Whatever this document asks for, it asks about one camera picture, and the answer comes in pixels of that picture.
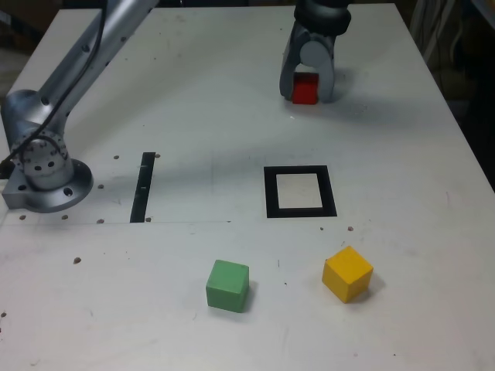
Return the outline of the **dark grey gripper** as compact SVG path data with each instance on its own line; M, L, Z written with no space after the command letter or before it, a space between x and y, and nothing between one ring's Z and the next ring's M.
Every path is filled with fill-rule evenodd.
M279 78L280 94L286 100L292 99L295 69L302 62L304 66L313 67L318 74L319 101L330 103L335 86L334 38L308 41L307 30L323 36L340 36L347 31L351 14L347 9L343 9L341 14L323 15L297 5L294 16L304 29L293 29L285 47Z

